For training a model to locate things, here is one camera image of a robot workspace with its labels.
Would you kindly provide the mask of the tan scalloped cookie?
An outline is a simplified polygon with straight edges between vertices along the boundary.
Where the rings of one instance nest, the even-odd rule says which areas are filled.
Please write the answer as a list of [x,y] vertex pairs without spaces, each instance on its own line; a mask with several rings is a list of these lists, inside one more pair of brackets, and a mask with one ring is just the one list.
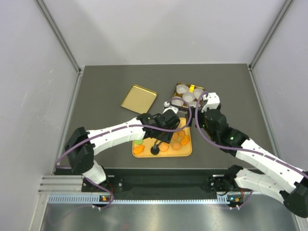
[[178,150],[181,149],[181,144],[179,142],[174,142],[172,144],[172,148],[173,148],[173,150],[178,151]]

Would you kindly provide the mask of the square cookie tin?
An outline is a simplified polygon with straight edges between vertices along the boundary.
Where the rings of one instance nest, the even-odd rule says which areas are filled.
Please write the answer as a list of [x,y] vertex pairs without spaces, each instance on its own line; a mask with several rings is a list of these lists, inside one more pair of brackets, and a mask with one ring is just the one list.
[[193,84],[178,82],[170,102],[171,109],[177,114],[178,112],[188,113],[189,107],[192,109],[196,107],[201,108],[203,100],[197,103],[197,98],[204,90],[204,88]]

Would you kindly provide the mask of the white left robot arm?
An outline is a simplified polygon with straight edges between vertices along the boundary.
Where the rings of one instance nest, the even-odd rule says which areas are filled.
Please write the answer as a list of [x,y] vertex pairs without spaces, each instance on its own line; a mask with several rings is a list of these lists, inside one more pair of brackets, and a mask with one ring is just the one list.
[[177,129],[179,124],[180,118],[168,109],[162,114],[141,114],[104,129],[86,131],[84,127],[77,128],[65,147],[72,173],[84,176],[97,190],[104,191],[109,186],[109,179],[104,168],[94,160],[95,155],[129,141],[147,138],[169,143],[170,131]]

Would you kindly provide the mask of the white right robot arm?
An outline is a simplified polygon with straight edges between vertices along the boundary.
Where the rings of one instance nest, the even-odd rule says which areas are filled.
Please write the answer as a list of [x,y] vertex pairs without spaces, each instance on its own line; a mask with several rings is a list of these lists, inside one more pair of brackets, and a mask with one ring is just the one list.
[[231,167],[224,179],[229,190],[245,188],[281,202],[293,214],[308,216],[308,173],[286,163],[255,143],[243,132],[230,127],[219,109],[195,112],[196,127],[203,138],[220,150],[245,161],[262,173]]

